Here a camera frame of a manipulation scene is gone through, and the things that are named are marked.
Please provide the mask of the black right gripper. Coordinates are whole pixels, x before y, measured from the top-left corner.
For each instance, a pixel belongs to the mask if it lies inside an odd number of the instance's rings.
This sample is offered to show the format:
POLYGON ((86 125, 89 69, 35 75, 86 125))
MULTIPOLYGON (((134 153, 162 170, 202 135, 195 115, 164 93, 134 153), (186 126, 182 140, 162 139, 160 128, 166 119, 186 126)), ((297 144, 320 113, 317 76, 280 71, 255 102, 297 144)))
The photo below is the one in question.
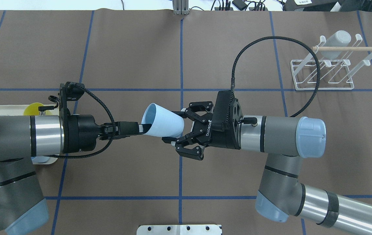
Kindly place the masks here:
MULTIPOLYGON (((241 149, 239 121, 244 115, 238 99, 231 90, 218 92, 215 107, 212 101, 191 102, 188 107, 173 113, 181 118, 190 119, 195 124, 211 125, 211 137, 205 147, 241 149)), ((196 140, 202 135, 204 131, 199 129, 187 134, 181 132, 176 137, 162 137, 162 141, 174 146, 178 155, 202 161, 205 147, 196 140)))

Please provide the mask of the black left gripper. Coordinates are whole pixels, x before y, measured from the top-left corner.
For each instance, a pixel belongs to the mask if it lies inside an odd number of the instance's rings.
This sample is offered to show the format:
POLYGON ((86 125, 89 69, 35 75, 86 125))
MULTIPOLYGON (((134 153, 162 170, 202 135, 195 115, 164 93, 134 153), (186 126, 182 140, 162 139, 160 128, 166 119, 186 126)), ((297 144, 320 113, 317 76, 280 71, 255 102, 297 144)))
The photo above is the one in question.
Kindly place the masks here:
MULTIPOLYGON (((63 153, 77 153, 95 149, 97 138, 101 134, 101 126, 96 124, 94 116, 64 116, 63 124, 65 134, 63 153)), ((103 140, 144 135, 151 126, 151 124, 138 124, 138 122, 130 121, 106 122, 103 124, 103 140)))

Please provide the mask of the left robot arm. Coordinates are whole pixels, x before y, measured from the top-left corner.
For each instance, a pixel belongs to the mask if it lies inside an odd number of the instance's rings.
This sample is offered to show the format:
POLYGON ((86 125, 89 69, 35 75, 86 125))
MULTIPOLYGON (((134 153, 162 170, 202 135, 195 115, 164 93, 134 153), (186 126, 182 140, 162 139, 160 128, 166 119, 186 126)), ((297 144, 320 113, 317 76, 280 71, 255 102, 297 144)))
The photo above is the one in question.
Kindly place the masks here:
POLYGON ((96 124, 91 115, 0 116, 0 231, 26 235, 49 220, 32 158, 91 151, 97 139, 145 134, 149 124, 96 124))

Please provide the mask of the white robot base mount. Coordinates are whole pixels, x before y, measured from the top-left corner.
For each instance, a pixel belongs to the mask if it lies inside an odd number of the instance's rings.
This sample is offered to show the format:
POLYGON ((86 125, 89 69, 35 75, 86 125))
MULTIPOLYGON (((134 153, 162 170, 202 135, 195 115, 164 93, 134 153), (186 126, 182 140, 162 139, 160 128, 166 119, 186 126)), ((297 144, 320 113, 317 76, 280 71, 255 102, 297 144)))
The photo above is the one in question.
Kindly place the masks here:
POLYGON ((137 235, 222 235, 221 225, 143 225, 139 226, 137 235))

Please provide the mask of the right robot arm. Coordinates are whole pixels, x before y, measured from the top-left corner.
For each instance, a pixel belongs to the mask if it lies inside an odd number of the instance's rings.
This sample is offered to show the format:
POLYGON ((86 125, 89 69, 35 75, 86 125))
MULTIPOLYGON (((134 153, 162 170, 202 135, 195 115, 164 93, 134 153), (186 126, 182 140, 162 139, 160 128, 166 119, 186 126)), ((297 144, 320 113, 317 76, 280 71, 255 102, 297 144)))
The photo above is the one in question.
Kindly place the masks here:
MULTIPOLYGON (((372 92, 319 92, 302 116, 326 124, 326 149, 304 159, 305 186, 372 205, 372 92)), ((207 148, 204 160, 182 160, 180 224, 219 224, 225 235, 343 235, 318 222, 289 216, 277 223, 255 210, 267 155, 207 148)))

